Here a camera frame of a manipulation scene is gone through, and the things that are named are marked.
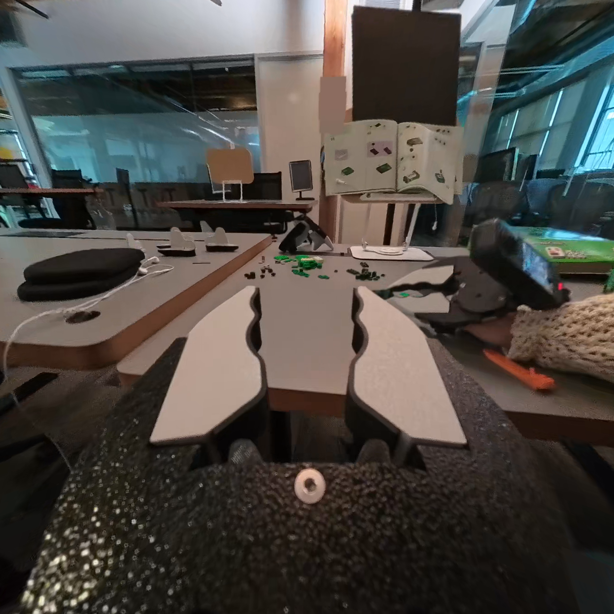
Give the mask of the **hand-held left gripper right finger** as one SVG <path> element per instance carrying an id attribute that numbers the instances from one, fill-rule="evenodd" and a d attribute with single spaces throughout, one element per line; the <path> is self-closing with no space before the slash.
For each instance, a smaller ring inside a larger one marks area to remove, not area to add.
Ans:
<path id="1" fill-rule="evenodd" d="M 395 464 L 418 446 L 467 449 L 468 440 L 421 329 L 365 286 L 353 290 L 348 429 L 356 452 L 383 442 Z"/>

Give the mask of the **person's right forearm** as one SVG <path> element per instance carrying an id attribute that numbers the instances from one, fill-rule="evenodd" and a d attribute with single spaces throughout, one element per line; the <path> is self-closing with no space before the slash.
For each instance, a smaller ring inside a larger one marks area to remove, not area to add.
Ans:
<path id="1" fill-rule="evenodd" d="M 553 370 L 613 382 L 613 294 L 568 302 L 553 310 L 520 306 L 508 357 Z"/>

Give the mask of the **person's right hand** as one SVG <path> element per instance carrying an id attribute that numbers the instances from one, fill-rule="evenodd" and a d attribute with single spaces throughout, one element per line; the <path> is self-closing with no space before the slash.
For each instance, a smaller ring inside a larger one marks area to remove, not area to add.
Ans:
<path id="1" fill-rule="evenodd" d="M 511 329 L 516 313 L 510 312 L 501 318 L 489 319 L 464 327 L 464 331 L 490 346 L 509 350 L 513 335 Z"/>

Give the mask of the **grey wood-edged table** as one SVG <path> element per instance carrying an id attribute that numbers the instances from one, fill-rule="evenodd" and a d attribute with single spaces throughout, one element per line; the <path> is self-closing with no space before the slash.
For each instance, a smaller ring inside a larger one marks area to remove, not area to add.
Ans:
<path id="1" fill-rule="evenodd" d="M 140 280 L 121 290 L 94 311 L 88 321 L 70 324 L 66 317 L 43 318 L 26 326 L 11 345 L 8 366 L 34 366 L 55 370 L 94 370 L 115 365 L 172 320 L 215 289 L 272 243 L 269 234 L 229 233 L 239 245 L 234 253 L 206 252 L 204 240 L 196 240 L 195 257 L 162 257 L 157 244 L 161 233 L 137 233 L 145 258 L 159 257 L 173 271 Z M 70 237 L 1 237 L 1 352 L 13 329 L 43 311 L 84 302 L 25 303 L 17 288 L 23 270 L 46 258 L 86 249 L 126 246 L 125 233 L 84 233 Z M 208 260 L 209 265 L 194 265 Z"/>

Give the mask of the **grey mesh office chair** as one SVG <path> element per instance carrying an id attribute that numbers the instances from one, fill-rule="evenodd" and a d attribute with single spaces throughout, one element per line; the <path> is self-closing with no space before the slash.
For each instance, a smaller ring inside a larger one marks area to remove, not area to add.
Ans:
<path id="1" fill-rule="evenodd" d="M 524 226 L 530 218 L 530 207 L 524 185 L 514 181 L 493 181 L 478 184 L 465 209 L 464 225 L 471 228 L 490 219 L 510 225 Z"/>

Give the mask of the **green printed box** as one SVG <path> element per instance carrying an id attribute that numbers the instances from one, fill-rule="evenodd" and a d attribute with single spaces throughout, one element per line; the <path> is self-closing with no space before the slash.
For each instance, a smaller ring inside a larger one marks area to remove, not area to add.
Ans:
<path id="1" fill-rule="evenodd" d="M 511 230 L 561 275 L 608 275 L 613 269 L 613 240 L 545 227 L 512 226 Z"/>

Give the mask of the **pile of bright green pieces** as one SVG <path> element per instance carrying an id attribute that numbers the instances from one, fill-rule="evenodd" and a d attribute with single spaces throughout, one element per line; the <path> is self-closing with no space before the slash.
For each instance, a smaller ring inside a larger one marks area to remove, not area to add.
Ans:
<path id="1" fill-rule="evenodd" d="M 330 279 L 330 275 L 323 271 L 324 268 L 324 259 L 321 266 L 314 266 L 313 263 L 304 262 L 305 258 L 309 257 L 322 257 L 322 256 L 312 256 L 308 254 L 297 254 L 295 256 L 281 254 L 278 256 L 274 256 L 274 269 L 276 273 L 279 272 L 282 268 L 287 269 L 291 274 L 300 278 L 309 278 L 314 277 L 317 279 L 328 280 Z"/>

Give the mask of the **open instruction booklet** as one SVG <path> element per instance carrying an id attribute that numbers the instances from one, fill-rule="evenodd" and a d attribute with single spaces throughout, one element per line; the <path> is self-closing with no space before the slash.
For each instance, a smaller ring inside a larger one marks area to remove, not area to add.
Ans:
<path id="1" fill-rule="evenodd" d="M 346 123 L 324 135 L 326 195 L 424 195 L 452 204 L 462 188 L 463 133 L 460 125 Z"/>

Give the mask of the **black oval pad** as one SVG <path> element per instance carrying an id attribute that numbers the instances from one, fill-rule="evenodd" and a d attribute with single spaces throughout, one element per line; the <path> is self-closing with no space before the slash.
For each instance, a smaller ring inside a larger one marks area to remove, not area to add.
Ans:
<path id="1" fill-rule="evenodd" d="M 24 281 L 17 289 L 22 302 L 66 302 L 101 295 L 138 276 L 138 270 L 128 270 L 103 280 L 35 284 Z"/>
<path id="2" fill-rule="evenodd" d="M 39 285 L 107 280 L 137 272 L 144 257 L 142 250 L 133 248 L 78 250 L 31 264 L 23 276 Z"/>

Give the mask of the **small framed sign stand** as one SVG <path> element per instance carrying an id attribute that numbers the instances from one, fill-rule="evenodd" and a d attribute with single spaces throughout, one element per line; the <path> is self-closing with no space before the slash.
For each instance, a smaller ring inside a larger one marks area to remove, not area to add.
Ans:
<path id="1" fill-rule="evenodd" d="M 303 192 L 313 190 L 311 161 L 296 160 L 288 163 L 292 193 L 297 193 L 296 201 L 314 201 L 313 196 L 304 196 Z"/>

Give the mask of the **brown office desk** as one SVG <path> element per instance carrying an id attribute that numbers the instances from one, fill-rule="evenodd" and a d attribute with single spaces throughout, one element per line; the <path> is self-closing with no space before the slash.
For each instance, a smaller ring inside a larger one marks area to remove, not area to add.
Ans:
<path id="1" fill-rule="evenodd" d="M 1 196 L 19 195 L 32 198 L 76 198 L 85 196 L 101 197 L 103 188 L 1 188 Z"/>
<path id="2" fill-rule="evenodd" d="M 173 209 L 181 221 L 193 230 L 201 229 L 201 222 L 216 229 L 221 226 L 229 232 L 259 231 L 284 232 L 295 214 L 308 214 L 316 200 L 247 200 L 247 201 L 156 201 L 158 208 Z"/>

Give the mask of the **large paned window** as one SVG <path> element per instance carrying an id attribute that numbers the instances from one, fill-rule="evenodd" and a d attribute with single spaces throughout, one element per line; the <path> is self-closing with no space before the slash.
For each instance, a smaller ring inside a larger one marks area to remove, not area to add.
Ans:
<path id="1" fill-rule="evenodd" d="M 608 168 L 613 134 L 603 133 L 604 123 L 613 125 L 613 66 L 494 109 L 480 156 L 515 148 L 520 157 L 537 156 L 538 172 Z"/>

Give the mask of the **black panel on stand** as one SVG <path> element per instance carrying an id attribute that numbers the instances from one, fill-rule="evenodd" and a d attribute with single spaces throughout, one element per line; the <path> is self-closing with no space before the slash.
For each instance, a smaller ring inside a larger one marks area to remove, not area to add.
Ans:
<path id="1" fill-rule="evenodd" d="M 454 127 L 461 16 L 358 5 L 352 27 L 352 119 Z"/>

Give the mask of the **white wired earphones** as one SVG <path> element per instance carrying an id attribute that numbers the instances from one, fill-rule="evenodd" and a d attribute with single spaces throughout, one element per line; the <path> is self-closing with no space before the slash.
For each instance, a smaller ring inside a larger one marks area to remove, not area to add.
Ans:
<path id="1" fill-rule="evenodd" d="M 133 286 L 134 284 L 138 283 L 140 280 L 162 275 L 167 272 L 173 271 L 173 269 L 174 267 L 171 265 L 161 265 L 160 259 L 158 257 L 146 258 L 139 266 L 137 272 L 129 280 L 122 282 L 119 286 L 111 290 L 108 290 L 102 295 L 97 296 L 95 298 L 91 298 L 82 303 L 79 303 L 79 304 L 76 304 L 76 305 L 73 305 L 67 308 L 55 308 L 53 310 L 43 311 L 39 314 L 36 314 L 34 316 L 31 316 L 30 318 L 23 320 L 22 322 L 19 323 L 18 326 L 16 326 L 13 329 L 13 331 L 9 335 L 9 339 L 5 342 L 4 349 L 1 354 L 1 368 L 2 368 L 1 370 L 3 371 L 4 374 L 7 373 L 8 358 L 9 358 L 9 351 L 10 351 L 11 345 L 16 341 L 19 333 L 26 326 L 36 322 L 37 320 L 41 320 L 43 318 L 55 317 L 55 316 L 62 316 L 62 317 L 67 318 L 69 316 L 73 316 L 77 314 L 78 312 L 94 311 L 95 307 L 99 303 L 102 303 L 104 300 L 107 300 L 111 296 L 119 293 L 121 290 L 127 287 L 130 287 L 130 286 Z"/>

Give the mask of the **tan chair with white frame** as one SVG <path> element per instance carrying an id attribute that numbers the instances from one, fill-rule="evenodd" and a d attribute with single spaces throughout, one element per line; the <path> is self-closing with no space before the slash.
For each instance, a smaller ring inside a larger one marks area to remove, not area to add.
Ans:
<path id="1" fill-rule="evenodd" d="M 223 202 L 244 202 L 244 186 L 254 181 L 252 156 L 248 149 L 231 147 L 206 151 L 206 166 L 214 195 L 221 195 Z M 229 198 L 231 186 L 239 186 L 239 198 Z"/>

